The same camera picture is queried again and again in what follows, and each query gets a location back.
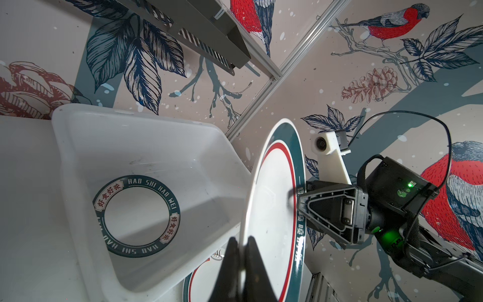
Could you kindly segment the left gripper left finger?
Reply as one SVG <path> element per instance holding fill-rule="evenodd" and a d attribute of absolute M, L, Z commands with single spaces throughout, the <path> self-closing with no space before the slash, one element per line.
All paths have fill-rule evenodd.
<path fill-rule="evenodd" d="M 225 251 L 215 286 L 209 302 L 236 302 L 239 298 L 238 278 L 240 276 L 240 249 L 235 237 L 231 237 Z"/>

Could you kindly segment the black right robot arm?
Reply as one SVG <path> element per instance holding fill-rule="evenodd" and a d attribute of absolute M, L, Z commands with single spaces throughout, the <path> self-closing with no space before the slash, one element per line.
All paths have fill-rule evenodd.
<path fill-rule="evenodd" d="M 463 296 L 482 301 L 482 262 L 439 239 L 419 223 L 419 214 L 440 189 L 398 162 L 379 154 L 380 164 L 356 184 L 312 181 L 298 197 L 298 211 L 309 227 L 342 247 L 360 245 L 373 235 L 400 268 L 436 281 Z"/>

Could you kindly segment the white plastic bin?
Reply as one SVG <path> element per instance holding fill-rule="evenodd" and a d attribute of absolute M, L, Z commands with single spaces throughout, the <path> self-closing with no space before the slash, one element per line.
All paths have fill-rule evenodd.
<path fill-rule="evenodd" d="M 250 172 L 218 127 L 85 104 L 52 126 L 91 301 L 156 301 L 238 233 Z"/>

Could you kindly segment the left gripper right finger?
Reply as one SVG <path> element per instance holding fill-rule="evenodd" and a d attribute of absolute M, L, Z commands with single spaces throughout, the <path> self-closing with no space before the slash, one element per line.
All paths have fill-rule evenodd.
<path fill-rule="evenodd" d="M 245 280 L 242 283 L 241 301 L 276 302 L 274 290 L 265 270 L 259 248 L 253 236 L 248 238 L 241 258 L 242 272 Z"/>

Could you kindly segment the green red rimmed white plate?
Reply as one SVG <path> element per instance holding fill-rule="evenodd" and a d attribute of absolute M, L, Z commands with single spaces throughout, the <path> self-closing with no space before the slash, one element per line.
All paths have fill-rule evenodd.
<path fill-rule="evenodd" d="M 303 149 L 293 122 L 278 121 L 252 170 L 240 240 L 253 237 L 277 301 L 298 301 L 306 245 L 306 219 L 298 194 L 306 186 Z"/>

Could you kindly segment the green ring lettered plate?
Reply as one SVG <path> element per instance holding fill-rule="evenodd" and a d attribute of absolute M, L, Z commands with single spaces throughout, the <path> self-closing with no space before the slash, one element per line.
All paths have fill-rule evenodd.
<path fill-rule="evenodd" d="M 121 257 L 150 257 L 165 249 L 181 226 L 181 207 L 163 182 L 143 175 L 122 176 L 93 199 L 104 243 Z"/>

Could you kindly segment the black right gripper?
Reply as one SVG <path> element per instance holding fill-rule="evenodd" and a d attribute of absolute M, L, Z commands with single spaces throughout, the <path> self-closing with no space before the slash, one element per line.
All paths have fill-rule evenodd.
<path fill-rule="evenodd" d="M 298 196 L 298 211 L 309 226 L 338 244 L 361 244 L 365 234 L 381 228 L 381 209 L 361 188 L 326 181 L 308 181 Z"/>

